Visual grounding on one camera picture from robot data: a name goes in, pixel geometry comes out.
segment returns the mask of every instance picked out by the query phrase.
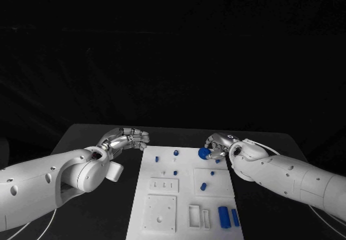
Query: white platform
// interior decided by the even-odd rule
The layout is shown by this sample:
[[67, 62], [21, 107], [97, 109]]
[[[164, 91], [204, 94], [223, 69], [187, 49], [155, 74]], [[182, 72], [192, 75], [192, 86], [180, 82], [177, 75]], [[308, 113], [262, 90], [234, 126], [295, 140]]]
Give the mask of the white platform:
[[[194, 193], [194, 169], [227, 170], [226, 160], [203, 160], [198, 157], [198, 148], [167, 147], [167, 146], [146, 146], [142, 152], [138, 181], [135, 188], [135, 195], [130, 208], [130, 217], [126, 229], [126, 240], [243, 240], [242, 227], [234, 227], [231, 209], [236, 209], [234, 198], [229, 195], [223, 197], [197, 196]], [[172, 192], [152, 192], [149, 190], [151, 178], [158, 179], [178, 179], [178, 193]], [[205, 190], [211, 189], [214, 182], [205, 185]], [[233, 195], [233, 187], [230, 183], [230, 195]], [[145, 230], [143, 223], [146, 221], [148, 213], [145, 213], [145, 205], [148, 195], [175, 196], [175, 223], [174, 231], [167, 233], [156, 230]], [[200, 229], [190, 228], [188, 223], [188, 205], [198, 206], [200, 215]], [[230, 228], [220, 227], [217, 207], [227, 207], [227, 214], [230, 219]], [[203, 210], [207, 210], [208, 215], [208, 230], [203, 229]]]

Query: black table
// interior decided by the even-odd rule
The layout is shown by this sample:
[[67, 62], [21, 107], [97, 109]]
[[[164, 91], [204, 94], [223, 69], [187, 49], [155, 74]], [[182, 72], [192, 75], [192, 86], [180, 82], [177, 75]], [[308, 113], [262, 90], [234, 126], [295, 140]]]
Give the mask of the black table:
[[[269, 146], [291, 158], [305, 161], [293, 139], [285, 133], [204, 129], [158, 128], [74, 124], [67, 129], [51, 154], [93, 146], [112, 128], [136, 128], [149, 134], [151, 146], [201, 148], [207, 137], [226, 132]], [[115, 162], [123, 166], [118, 182], [103, 179], [97, 188], [71, 198], [57, 208], [51, 224], [40, 240], [123, 240], [126, 237], [142, 152], [123, 150]], [[242, 180], [227, 161], [234, 202], [244, 240], [342, 239], [314, 215], [309, 207], [272, 193], [256, 183]], [[45, 229], [53, 211], [35, 219], [14, 240], [35, 240]], [[21, 227], [0, 232], [7, 239]]]

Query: blue block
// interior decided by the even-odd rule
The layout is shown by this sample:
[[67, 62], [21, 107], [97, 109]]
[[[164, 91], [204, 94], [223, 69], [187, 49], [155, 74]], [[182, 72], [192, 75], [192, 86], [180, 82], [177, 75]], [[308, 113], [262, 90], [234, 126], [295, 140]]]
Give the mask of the blue block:
[[197, 155], [201, 159], [207, 160], [205, 156], [210, 154], [210, 150], [205, 148], [205, 147], [201, 147], [198, 150], [197, 150]]
[[223, 229], [230, 228], [229, 209], [226, 206], [217, 207], [218, 223]]
[[204, 191], [204, 190], [205, 190], [205, 187], [207, 187], [207, 184], [203, 182], [203, 183], [201, 183], [201, 186], [200, 186], [200, 190]]
[[231, 219], [233, 219], [233, 225], [236, 227], [239, 227], [239, 220], [237, 220], [236, 210], [234, 209], [231, 209]]

